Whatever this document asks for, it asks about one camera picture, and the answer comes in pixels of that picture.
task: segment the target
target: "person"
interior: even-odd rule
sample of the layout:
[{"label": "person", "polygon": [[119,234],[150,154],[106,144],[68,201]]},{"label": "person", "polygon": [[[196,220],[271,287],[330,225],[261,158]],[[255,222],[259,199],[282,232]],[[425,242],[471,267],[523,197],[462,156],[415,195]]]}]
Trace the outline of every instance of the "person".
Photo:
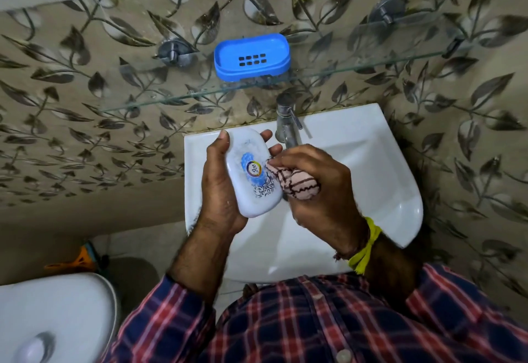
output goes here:
[{"label": "person", "polygon": [[[265,141],[271,131],[262,133]],[[215,326],[212,305],[229,246],[247,219],[238,211],[222,131],[207,149],[203,204],[167,275],[122,324],[104,362],[481,362],[528,361],[528,332],[470,281],[421,264],[382,233],[364,275],[281,281],[241,298]],[[349,259],[371,231],[356,208],[350,170],[320,149],[270,148],[275,167],[298,168],[321,185],[290,199],[295,219]]]}]

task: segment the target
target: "cloth with brown stripes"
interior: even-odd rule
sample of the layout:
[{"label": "cloth with brown stripes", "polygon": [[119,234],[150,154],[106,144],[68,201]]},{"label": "cloth with brown stripes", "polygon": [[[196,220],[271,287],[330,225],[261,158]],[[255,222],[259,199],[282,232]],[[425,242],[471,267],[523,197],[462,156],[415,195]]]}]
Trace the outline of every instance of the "cloth with brown stripes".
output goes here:
[{"label": "cloth with brown stripes", "polygon": [[321,190],[319,181],[305,171],[273,167],[268,163],[266,168],[277,177],[284,193],[295,199],[311,199]]}]

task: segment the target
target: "shirt sleeve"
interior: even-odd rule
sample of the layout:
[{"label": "shirt sleeve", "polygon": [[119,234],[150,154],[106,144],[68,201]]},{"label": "shirt sleeve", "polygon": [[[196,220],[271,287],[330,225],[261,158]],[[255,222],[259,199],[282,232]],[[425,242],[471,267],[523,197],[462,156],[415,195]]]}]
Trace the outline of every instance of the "shirt sleeve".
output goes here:
[{"label": "shirt sleeve", "polygon": [[102,362],[188,361],[215,330],[215,311],[164,276],[123,322]]},{"label": "shirt sleeve", "polygon": [[528,361],[528,331],[445,266],[425,264],[406,304],[417,321],[491,361]]}]

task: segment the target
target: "shirt button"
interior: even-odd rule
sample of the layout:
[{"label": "shirt button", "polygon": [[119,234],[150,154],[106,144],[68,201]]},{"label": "shirt button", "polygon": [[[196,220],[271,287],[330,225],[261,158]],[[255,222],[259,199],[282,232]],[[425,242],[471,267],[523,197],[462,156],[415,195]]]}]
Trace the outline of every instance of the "shirt button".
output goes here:
[{"label": "shirt button", "polygon": [[348,349],[340,350],[335,355],[335,360],[337,360],[337,363],[350,363],[352,361],[352,353]]}]

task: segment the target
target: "hand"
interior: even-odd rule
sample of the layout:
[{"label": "hand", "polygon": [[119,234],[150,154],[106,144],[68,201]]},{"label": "hand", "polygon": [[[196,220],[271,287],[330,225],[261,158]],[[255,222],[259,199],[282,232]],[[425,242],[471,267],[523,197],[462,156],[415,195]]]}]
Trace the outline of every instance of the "hand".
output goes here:
[{"label": "hand", "polygon": [[[270,130],[261,133],[267,142]],[[220,235],[234,236],[247,224],[248,220],[238,210],[233,184],[226,168],[226,152],[229,149],[229,134],[222,130],[218,138],[207,148],[207,160],[202,175],[202,210],[197,225],[210,228]],[[282,146],[269,148],[272,156],[277,155]]]},{"label": "hand", "polygon": [[289,198],[297,223],[349,259],[369,236],[369,227],[354,201],[350,170],[328,153],[301,145],[285,150],[269,162],[307,172],[321,184],[321,191],[310,200]]}]

